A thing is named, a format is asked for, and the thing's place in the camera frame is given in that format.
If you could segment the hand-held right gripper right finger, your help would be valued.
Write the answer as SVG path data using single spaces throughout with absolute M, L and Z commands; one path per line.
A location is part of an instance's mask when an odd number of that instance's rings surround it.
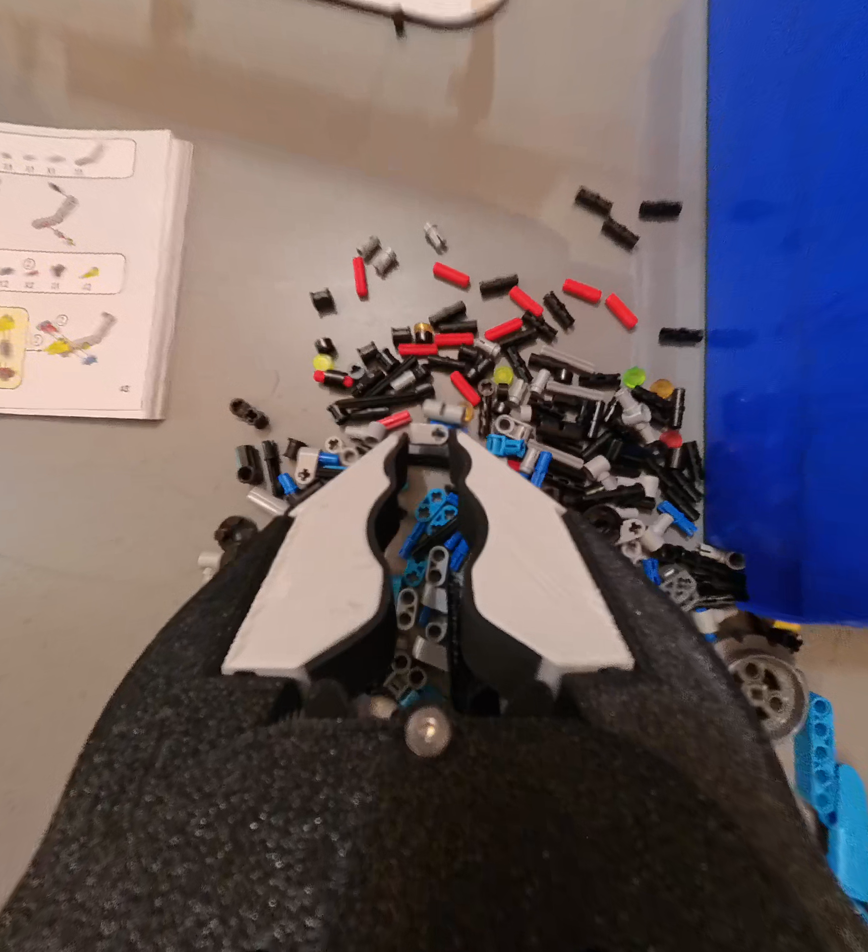
M 461 652 L 503 701 L 554 701 L 565 677 L 631 671 L 635 659 L 566 510 L 464 432 L 449 437 L 469 552 Z

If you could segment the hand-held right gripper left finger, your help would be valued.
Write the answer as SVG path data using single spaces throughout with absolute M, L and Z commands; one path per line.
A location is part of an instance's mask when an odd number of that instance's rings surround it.
M 398 637 L 384 558 L 397 534 L 408 438 L 389 435 L 275 520 L 276 554 L 222 673 L 378 681 Z

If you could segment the instruction booklet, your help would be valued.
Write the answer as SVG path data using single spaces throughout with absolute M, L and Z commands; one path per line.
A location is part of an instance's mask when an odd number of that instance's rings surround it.
M 160 421 L 192 144 L 0 123 L 0 414 Z

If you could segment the grey toy wheel hub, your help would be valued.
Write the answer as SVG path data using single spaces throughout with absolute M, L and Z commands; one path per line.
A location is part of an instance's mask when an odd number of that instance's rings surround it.
M 772 744 L 797 734 L 808 717 L 810 693 L 794 663 L 769 651 L 739 649 L 726 665 Z

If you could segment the blue plastic bin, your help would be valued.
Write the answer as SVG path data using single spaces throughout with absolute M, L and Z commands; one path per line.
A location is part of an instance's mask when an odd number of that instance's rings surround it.
M 705 529 L 868 626 L 868 2 L 711 2 Z

